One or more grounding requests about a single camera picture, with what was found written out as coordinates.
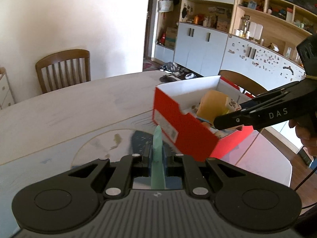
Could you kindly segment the person right hand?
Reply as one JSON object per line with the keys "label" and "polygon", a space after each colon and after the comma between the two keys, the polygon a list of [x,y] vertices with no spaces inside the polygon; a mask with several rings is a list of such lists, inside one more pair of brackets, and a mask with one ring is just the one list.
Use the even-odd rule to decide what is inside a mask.
{"label": "person right hand", "polygon": [[307,148],[308,153],[311,156],[316,156],[316,136],[313,136],[307,128],[300,126],[295,120],[290,120],[288,125],[289,128],[296,129],[296,135],[303,146]]}

